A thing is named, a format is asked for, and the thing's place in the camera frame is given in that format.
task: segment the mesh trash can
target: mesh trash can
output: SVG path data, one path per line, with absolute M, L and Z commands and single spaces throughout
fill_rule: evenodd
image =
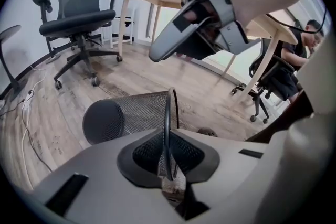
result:
M 83 118 L 83 132 L 91 145 L 150 130 L 165 133 L 179 128 L 178 104 L 173 88 L 168 91 L 138 94 L 128 97 L 100 100 L 92 104 Z M 177 165 L 168 146 L 159 161 L 159 175 L 169 180 L 176 177 Z

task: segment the chair seat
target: chair seat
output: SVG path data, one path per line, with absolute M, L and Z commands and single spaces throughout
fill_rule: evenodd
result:
M 115 11 L 108 9 L 53 20 L 40 26 L 40 34 L 45 37 L 69 37 L 78 33 L 92 32 L 112 21 L 114 17 Z

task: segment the office chair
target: office chair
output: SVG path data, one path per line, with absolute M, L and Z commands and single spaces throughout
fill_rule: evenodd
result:
M 266 51 L 268 49 L 270 40 L 269 39 L 262 39 L 261 40 L 261 49 L 260 49 L 260 54 L 259 56 L 252 62 L 251 66 L 248 69 L 249 75 L 252 78 L 253 75 L 255 74 L 255 72 L 257 71 L 258 67 L 261 64 L 261 61 L 263 60 Z M 267 90 L 267 94 L 265 95 L 266 99 L 269 99 L 271 94 L 274 93 L 278 98 L 280 98 L 283 101 L 286 101 L 287 97 L 283 96 L 281 94 L 281 92 L 279 91 L 279 89 L 276 86 L 276 79 L 273 78 L 274 74 L 282 67 L 285 67 L 286 69 L 288 69 L 290 72 L 294 72 L 294 67 L 292 67 L 289 63 L 287 63 L 286 61 L 282 60 L 280 57 L 273 55 L 271 62 L 269 63 L 269 65 L 266 68 L 266 71 L 264 72 L 264 74 L 260 77 L 260 79 L 258 80 L 257 83 L 257 92 L 254 90 L 251 90 L 248 94 L 250 96 L 252 96 L 252 100 L 255 103 L 256 106 L 256 114 L 252 115 L 250 120 L 252 122 L 255 122 L 257 120 L 257 116 L 259 115 L 259 107 L 262 108 L 262 110 L 264 111 L 266 118 L 263 119 L 263 123 L 267 123 L 268 119 L 269 119 L 269 115 L 268 112 L 266 110 L 265 104 L 262 101 L 262 99 L 260 98 L 261 94 Z M 245 89 L 246 85 L 244 83 L 234 87 L 231 91 L 231 94 L 234 95 L 236 94 L 236 92 L 238 90 L 243 91 Z
M 44 4 L 47 12 L 52 11 L 50 0 L 33 1 L 39 6 Z M 91 32 L 111 23 L 115 17 L 115 11 L 112 9 L 101 11 L 99 0 L 58 0 L 58 2 L 57 20 L 43 23 L 40 26 L 40 34 L 45 37 L 70 38 L 70 41 L 76 42 L 80 52 L 68 57 L 67 64 L 54 76 L 55 87 L 57 90 L 62 88 L 58 78 L 81 60 L 85 62 L 89 70 L 91 84 L 98 86 L 100 81 L 89 61 L 89 57 L 116 55 L 118 62 L 122 61 L 122 57 L 114 51 L 86 49 L 86 41 L 90 40 L 96 43 L 90 38 Z

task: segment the chair wheel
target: chair wheel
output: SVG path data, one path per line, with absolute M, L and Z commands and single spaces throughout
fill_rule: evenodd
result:
M 100 80 L 98 79 L 98 77 L 91 78 L 91 84 L 94 87 L 99 86 L 100 85 Z
M 62 83 L 61 83 L 59 80 L 57 80 L 57 81 L 55 82 L 55 88 L 56 88 L 56 90 L 60 90 L 60 89 L 62 89 Z
M 255 122 L 255 121 L 257 120 L 257 117 L 256 117 L 255 115 L 252 115 L 252 116 L 250 117 L 250 120 L 251 120 L 252 122 Z
M 232 91 L 231 91 L 231 95 L 235 95 L 237 93 L 237 89 L 236 88 L 233 88 Z

